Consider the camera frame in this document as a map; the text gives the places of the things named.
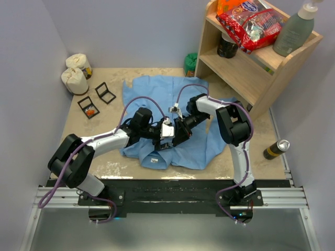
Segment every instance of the wooden table surface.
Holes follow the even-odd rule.
[[[95,68],[93,75],[88,80],[90,89],[84,96],[74,96],[68,119],[62,134],[63,140],[68,134],[77,136],[91,136],[110,131],[115,128],[124,108],[122,103],[122,83],[126,81],[129,86],[134,78],[143,75],[168,75],[184,76],[181,68]],[[211,75],[209,92],[214,98],[235,96],[243,99],[225,84],[216,75]],[[109,90],[117,98],[109,105],[100,100],[95,92],[95,87],[106,82]],[[77,102],[89,95],[100,110],[100,114],[88,120],[81,111]],[[254,137],[250,143],[251,168],[256,179],[285,179],[284,167],[280,158],[272,161],[266,160],[262,152],[275,139],[274,129],[268,113],[254,121]],[[118,150],[106,153],[93,160],[90,173],[98,178],[133,178],[133,179],[232,179],[233,165],[229,147],[216,156],[205,170],[191,170],[185,167],[169,166],[166,170],[154,170],[140,166],[139,160],[120,155]]]

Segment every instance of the wall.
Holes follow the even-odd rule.
[[[42,1],[2,1],[0,24],[0,249],[12,251],[46,181],[71,97],[60,81],[68,53]]]
[[[94,67],[182,67],[209,0],[43,0],[69,53]]]
[[[293,14],[302,1],[271,2]],[[294,182],[305,188],[323,251],[334,250],[335,246],[334,9],[334,1],[324,1],[319,5],[315,30],[324,39],[273,105],[281,137],[291,142],[286,156]]]

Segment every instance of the red snack bag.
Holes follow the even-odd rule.
[[[273,44],[283,25],[283,17],[258,0],[248,0],[216,18],[247,54]]]

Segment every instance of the green soap bottle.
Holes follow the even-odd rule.
[[[314,17],[318,10],[316,3],[322,1],[312,0],[304,4],[298,13],[288,19],[273,45],[275,52],[287,56],[306,42],[314,28]]]

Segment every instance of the white bag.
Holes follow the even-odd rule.
[[[84,73],[79,68],[68,68],[62,73],[62,81],[67,89],[76,95],[83,95],[88,91],[88,83]]]
[[[65,63],[67,68],[79,68],[82,70],[86,79],[92,76],[92,68],[85,54],[74,54],[67,58]]]

